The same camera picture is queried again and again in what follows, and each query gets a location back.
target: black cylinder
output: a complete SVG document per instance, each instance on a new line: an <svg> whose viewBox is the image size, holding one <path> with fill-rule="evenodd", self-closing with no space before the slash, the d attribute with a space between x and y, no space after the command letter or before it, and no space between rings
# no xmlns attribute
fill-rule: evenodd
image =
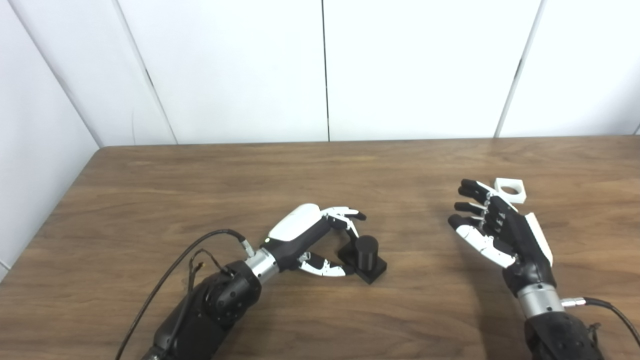
<svg viewBox="0 0 640 360"><path fill-rule="evenodd" d="M364 271L371 271L378 260L378 241L373 236L364 235L355 242L356 266Z"/></svg>

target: wood grain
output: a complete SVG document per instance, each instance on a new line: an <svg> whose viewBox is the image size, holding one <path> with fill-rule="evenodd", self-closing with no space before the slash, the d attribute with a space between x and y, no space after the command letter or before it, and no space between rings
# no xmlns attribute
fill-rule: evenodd
<svg viewBox="0 0 640 360"><path fill-rule="evenodd" d="M524 180L554 251L561 296L608 300L640 324L640 137L108 147L0 284L0 359L112 359L183 248L218 228L257 245L304 202L369 216L385 275L280 274L216 359L527 359L523 317L500 270L447 225L467 177ZM332 255L346 241L316 245ZM207 244L242 256L231 238ZM152 303L124 359L139 359L184 294L186 266ZM607 359L639 359L599 308Z"/></svg>

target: black cable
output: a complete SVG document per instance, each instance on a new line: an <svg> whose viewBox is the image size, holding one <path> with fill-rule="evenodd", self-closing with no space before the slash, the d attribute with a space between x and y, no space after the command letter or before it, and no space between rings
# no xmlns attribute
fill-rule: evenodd
<svg viewBox="0 0 640 360"><path fill-rule="evenodd" d="M600 299L594 299L593 297L584 297L583 299L585 301L585 305L605 307L613 311L616 315L618 315L620 320L622 320L622 322L625 323L625 325L631 332L631 335L634 336L634 339L636 340L638 347L640 347L640 334L638 334L638 330L636 330L636 328L634 327L634 324L631 323L631 321L622 313L622 311L618 310L618 308L613 306L610 302L606 302Z"/></svg>
<svg viewBox="0 0 640 360"><path fill-rule="evenodd" d="M169 266L169 269L167 269L167 271L164 273L162 278L160 278L160 281L158 281L158 283L156 284L156 287L151 291L151 293L147 297L145 303L142 305L142 308L140 308L140 311L138 311L138 314L136 315L136 318L133 320L133 323L129 327L129 330L127 331L127 334L124 336L124 339L122 340L122 343L120 344L120 348L118 349L118 353L116 354L115 360L120 360L120 357L122 356L122 352L124 352L124 349L127 346L127 343L129 342L129 339L131 338L131 335L133 335L134 330L136 330L136 327L138 326L138 323L140 322L140 319L145 314L145 311L149 307L149 304L151 303L151 300L154 299L154 297L156 296L157 292L160 290L160 287L164 284L164 282L167 280L169 275L171 275L171 273L175 270L175 268L178 267L180 262L191 251L193 251L193 249L195 249L196 246L198 246L200 243L202 243L206 239L210 238L211 236L215 236L215 235L218 235L218 234L229 234L229 235L237 238L239 242L242 242L242 241L246 240L246 238L244 236L242 236L237 231L234 231L234 230L231 230L231 229L220 229L220 230L212 231L212 232L202 236L201 238L199 238L196 241L194 241L191 245L189 245L189 247L173 262L173 264L171 266Z"/></svg>

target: black base block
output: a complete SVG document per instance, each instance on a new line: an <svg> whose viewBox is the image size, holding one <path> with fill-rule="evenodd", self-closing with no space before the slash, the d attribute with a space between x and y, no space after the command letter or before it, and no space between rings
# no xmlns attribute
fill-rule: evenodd
<svg viewBox="0 0 640 360"><path fill-rule="evenodd" d="M383 272L387 270L387 262L382 260L381 258L377 258L376 266L372 270L365 271L358 268L358 263L356 259L356 250L353 248L353 244L350 242L343 246L342 249L338 251L338 258L342 260L347 265L353 266L356 271L356 274L362 278L367 284L374 282Z"/></svg>

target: robotic arm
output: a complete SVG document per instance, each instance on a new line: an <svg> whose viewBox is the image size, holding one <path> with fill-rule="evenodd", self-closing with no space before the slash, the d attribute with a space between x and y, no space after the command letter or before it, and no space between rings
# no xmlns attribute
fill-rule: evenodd
<svg viewBox="0 0 640 360"><path fill-rule="evenodd" d="M364 214L347 207L321 211L315 204L304 204L269 232L258 251L239 238L247 259L223 266L195 286L160 325L143 360L209 360L235 323L258 301L262 285L280 272L300 269L331 277L353 274L352 266L308 251L332 228L344 229L352 241L357 240L352 218L366 220Z"/></svg>
<svg viewBox="0 0 640 360"><path fill-rule="evenodd" d="M525 337L534 360L601 360L585 325L564 311L552 273L553 255L536 216L521 215L483 183L462 180L460 195L480 204L457 202L449 224L483 256L502 267L502 277L526 317Z"/></svg>

